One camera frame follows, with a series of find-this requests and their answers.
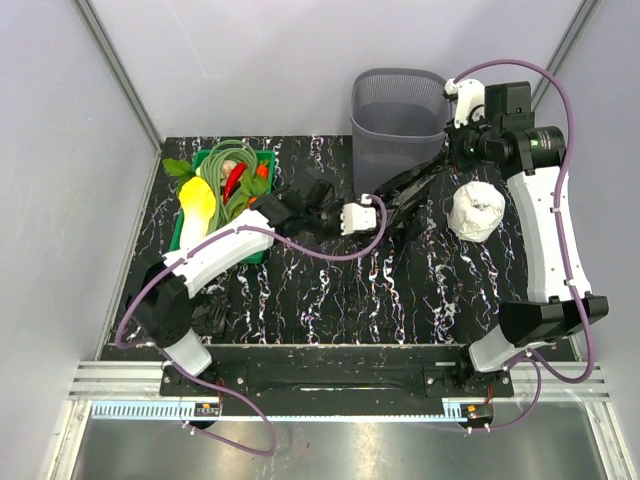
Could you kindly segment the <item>grey mesh trash bin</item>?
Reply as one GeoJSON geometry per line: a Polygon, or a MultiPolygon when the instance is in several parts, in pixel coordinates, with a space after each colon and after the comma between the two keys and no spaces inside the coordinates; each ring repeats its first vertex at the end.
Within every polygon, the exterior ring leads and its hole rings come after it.
{"type": "Polygon", "coordinates": [[[450,119],[445,83],[433,72],[409,68],[375,68],[355,79],[350,119],[356,194],[372,193],[439,153],[450,119]]]}

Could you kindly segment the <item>black trash bag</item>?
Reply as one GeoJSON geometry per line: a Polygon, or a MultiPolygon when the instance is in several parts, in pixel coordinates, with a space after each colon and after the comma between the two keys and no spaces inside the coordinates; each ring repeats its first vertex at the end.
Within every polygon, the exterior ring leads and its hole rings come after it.
{"type": "Polygon", "coordinates": [[[441,150],[432,160],[396,175],[374,191],[386,207],[387,235],[397,241],[409,236],[410,224],[426,204],[432,184],[451,170],[450,157],[448,149],[441,150]]]}
{"type": "Polygon", "coordinates": [[[192,301],[192,329],[200,336],[224,336],[230,301],[226,295],[199,295],[192,301]]]}

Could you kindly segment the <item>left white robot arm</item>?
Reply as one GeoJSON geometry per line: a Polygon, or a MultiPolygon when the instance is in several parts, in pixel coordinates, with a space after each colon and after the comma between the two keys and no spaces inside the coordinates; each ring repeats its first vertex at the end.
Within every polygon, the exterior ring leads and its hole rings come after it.
{"type": "Polygon", "coordinates": [[[204,239],[149,261],[125,318],[136,320],[156,347],[183,369],[186,388],[196,395],[209,393],[217,372],[192,328],[192,299],[220,274],[271,248],[274,233],[291,238],[310,232],[319,241],[338,238],[345,205],[331,184],[313,179],[259,197],[204,239]]]}

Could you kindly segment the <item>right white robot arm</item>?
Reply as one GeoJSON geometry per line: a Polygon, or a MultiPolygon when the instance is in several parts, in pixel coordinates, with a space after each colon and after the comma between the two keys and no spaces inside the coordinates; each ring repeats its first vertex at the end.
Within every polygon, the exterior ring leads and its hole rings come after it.
{"type": "Polygon", "coordinates": [[[606,297],[595,295],[577,251],[561,175],[566,142],[556,126],[538,126],[531,86],[515,82],[484,86],[450,79],[444,96],[455,113],[445,132],[461,170],[494,164],[514,201],[528,267],[527,298],[499,307],[499,324],[469,345],[455,384],[480,394],[491,374],[513,359],[583,331],[606,316],[606,297]]]}

